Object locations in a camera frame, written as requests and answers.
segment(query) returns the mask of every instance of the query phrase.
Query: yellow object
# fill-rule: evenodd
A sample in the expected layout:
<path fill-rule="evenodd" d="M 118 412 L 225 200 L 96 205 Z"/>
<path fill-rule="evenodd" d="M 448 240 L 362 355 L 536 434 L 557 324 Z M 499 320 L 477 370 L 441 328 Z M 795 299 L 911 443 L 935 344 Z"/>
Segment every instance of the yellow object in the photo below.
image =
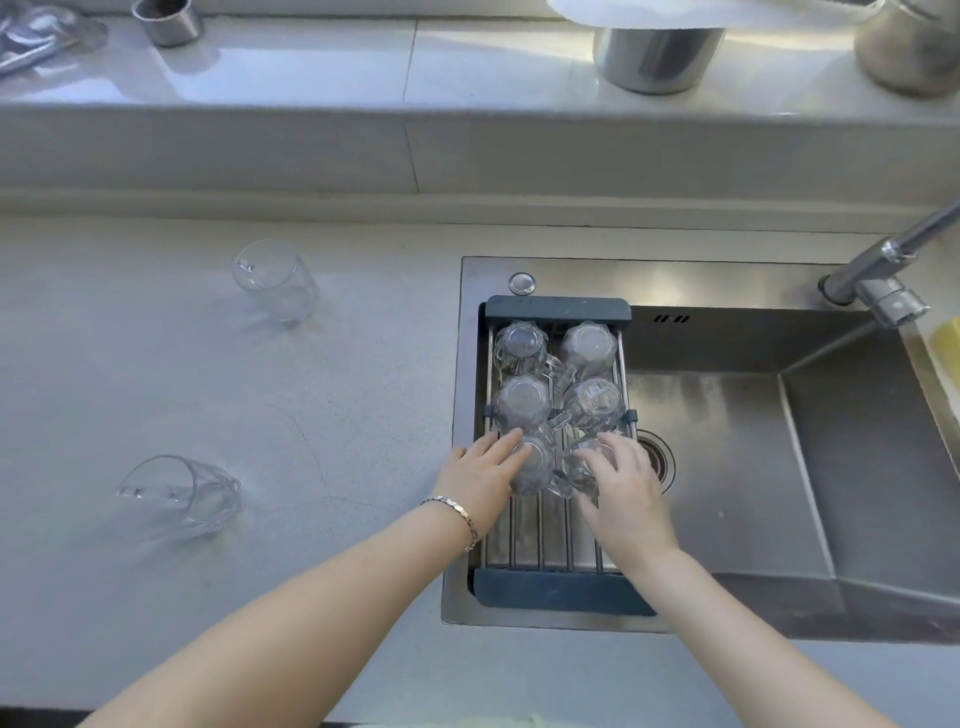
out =
<path fill-rule="evenodd" d="M 938 328 L 930 337 L 930 344 L 953 383 L 960 389 L 960 316 Z"/>

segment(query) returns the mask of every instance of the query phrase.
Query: human hand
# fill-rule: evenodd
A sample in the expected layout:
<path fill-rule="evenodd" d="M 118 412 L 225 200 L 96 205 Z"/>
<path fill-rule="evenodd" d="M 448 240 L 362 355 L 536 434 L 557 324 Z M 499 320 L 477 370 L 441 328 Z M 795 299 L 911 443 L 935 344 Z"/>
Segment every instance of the human hand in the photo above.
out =
<path fill-rule="evenodd" d="M 446 496 L 467 511 L 483 538 L 510 497 L 510 481 L 530 456 L 524 444 L 514 452 L 523 433 L 508 432 L 499 440 L 490 432 L 467 448 L 454 448 L 440 468 L 432 496 Z"/>
<path fill-rule="evenodd" d="M 680 550 L 670 512 L 647 451 L 620 435 L 601 433 L 597 439 L 613 450 L 616 468 L 597 450 L 574 450 L 587 461 L 600 488 L 599 507 L 582 493 L 577 502 L 613 562 L 631 581 L 642 581 L 662 556 Z"/>

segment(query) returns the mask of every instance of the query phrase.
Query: silver bracelet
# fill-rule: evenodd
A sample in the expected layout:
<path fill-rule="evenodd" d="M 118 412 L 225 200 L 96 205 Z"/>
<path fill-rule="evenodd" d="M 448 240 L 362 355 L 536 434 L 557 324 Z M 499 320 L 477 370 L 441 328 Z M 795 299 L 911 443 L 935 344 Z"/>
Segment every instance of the silver bracelet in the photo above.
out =
<path fill-rule="evenodd" d="M 451 500 L 446 496 L 429 497 L 423 503 L 429 503 L 431 500 L 436 500 L 438 503 L 442 503 L 443 505 L 450 506 L 453 510 L 455 510 L 457 513 L 459 513 L 461 516 L 464 517 L 464 521 L 466 521 L 467 525 L 470 527 L 470 536 L 473 538 L 473 541 L 470 543 L 469 546 L 467 546 L 467 548 L 464 549 L 464 551 L 473 551 L 473 548 L 477 545 L 477 542 L 480 539 L 477 536 L 477 529 L 473 525 L 473 519 L 470 517 L 470 514 L 464 509 L 462 505 L 460 505 L 460 503 L 458 503 L 456 500 Z"/>

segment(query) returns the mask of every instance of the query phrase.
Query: right arm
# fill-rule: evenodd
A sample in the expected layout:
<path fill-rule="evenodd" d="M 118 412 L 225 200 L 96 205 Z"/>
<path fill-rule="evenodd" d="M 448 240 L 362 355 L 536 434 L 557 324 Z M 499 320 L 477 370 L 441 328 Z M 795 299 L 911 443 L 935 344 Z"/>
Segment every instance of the right arm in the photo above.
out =
<path fill-rule="evenodd" d="M 616 468 L 582 449 L 599 507 L 578 496 L 600 545 L 661 614 L 747 728 L 896 728 L 807 659 L 680 550 L 646 451 L 601 434 Z"/>

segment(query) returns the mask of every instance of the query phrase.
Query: round metal button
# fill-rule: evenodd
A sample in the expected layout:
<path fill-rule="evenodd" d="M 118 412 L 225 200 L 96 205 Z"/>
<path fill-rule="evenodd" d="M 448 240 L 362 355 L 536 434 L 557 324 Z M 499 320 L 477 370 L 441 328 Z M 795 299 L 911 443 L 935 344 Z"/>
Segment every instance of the round metal button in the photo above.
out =
<path fill-rule="evenodd" d="M 529 296 L 537 288 L 537 282 L 529 273 L 514 273 L 507 287 L 518 296 Z"/>

